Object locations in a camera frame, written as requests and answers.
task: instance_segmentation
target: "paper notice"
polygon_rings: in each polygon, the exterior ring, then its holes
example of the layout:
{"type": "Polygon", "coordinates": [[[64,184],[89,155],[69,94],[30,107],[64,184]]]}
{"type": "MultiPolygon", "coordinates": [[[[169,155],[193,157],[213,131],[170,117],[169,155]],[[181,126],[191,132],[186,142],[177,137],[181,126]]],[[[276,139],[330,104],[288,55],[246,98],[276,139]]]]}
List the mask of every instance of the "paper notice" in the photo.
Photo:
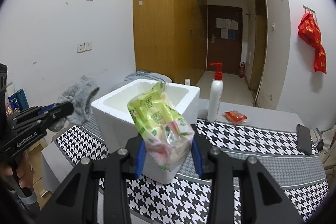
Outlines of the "paper notice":
{"type": "Polygon", "coordinates": [[[224,26],[222,28],[231,29],[231,19],[224,18],[224,26]]]}
{"type": "Polygon", "coordinates": [[[225,28],[224,18],[216,18],[216,28],[225,28]]]}
{"type": "Polygon", "coordinates": [[[238,30],[238,22],[235,20],[231,20],[231,29],[238,30]]]}
{"type": "Polygon", "coordinates": [[[236,31],[235,30],[229,30],[228,31],[228,38],[235,40],[236,39],[236,31]]]}
{"type": "Polygon", "coordinates": [[[221,28],[220,29],[220,37],[223,39],[228,39],[228,29],[221,28]]]}

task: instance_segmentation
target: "white plastic bottle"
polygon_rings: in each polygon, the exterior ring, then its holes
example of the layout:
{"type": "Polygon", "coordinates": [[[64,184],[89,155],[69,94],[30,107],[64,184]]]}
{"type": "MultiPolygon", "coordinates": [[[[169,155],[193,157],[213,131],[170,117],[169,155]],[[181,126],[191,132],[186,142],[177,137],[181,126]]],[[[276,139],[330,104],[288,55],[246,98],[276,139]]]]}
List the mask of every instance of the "white plastic bottle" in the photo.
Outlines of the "white plastic bottle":
{"type": "Polygon", "coordinates": [[[208,118],[209,122],[217,120],[221,97],[223,94],[223,73],[222,63],[211,63],[211,66],[217,66],[214,79],[211,83],[208,118]]]}

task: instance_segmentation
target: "human hand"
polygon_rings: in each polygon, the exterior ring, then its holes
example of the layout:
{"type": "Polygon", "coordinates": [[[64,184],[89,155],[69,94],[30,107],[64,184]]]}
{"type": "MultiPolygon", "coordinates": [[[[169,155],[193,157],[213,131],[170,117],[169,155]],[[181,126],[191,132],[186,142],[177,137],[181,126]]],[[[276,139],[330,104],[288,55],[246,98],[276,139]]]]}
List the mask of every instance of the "human hand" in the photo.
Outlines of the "human hand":
{"type": "MultiPolygon", "coordinates": [[[[19,177],[19,185],[21,188],[30,188],[33,186],[33,173],[28,162],[28,153],[26,151],[21,157],[21,161],[16,169],[16,173],[19,177]]],[[[12,176],[13,170],[8,164],[0,163],[0,174],[3,176],[12,176]]]]}

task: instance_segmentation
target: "green snack package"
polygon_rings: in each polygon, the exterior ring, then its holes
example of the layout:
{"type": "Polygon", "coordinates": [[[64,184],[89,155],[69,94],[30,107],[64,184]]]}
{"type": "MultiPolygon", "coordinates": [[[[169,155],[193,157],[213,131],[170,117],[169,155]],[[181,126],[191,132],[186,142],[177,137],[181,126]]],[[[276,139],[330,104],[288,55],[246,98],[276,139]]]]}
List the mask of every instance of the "green snack package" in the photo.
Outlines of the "green snack package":
{"type": "Polygon", "coordinates": [[[145,141],[147,152],[160,169],[173,170],[188,156],[194,130],[168,100],[166,83],[154,87],[127,105],[135,127],[145,141]]]}

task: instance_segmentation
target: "red snack packet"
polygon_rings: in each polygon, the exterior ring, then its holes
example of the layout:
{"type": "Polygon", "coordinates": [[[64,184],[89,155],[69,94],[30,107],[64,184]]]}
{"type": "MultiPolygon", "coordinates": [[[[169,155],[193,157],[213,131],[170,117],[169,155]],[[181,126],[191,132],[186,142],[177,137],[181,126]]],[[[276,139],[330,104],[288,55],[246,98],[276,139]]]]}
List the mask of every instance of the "red snack packet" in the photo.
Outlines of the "red snack packet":
{"type": "Polygon", "coordinates": [[[243,122],[247,121],[247,116],[245,116],[244,114],[241,114],[240,112],[238,112],[236,110],[224,112],[223,116],[229,122],[233,122],[233,124],[243,123],[243,122]]]}

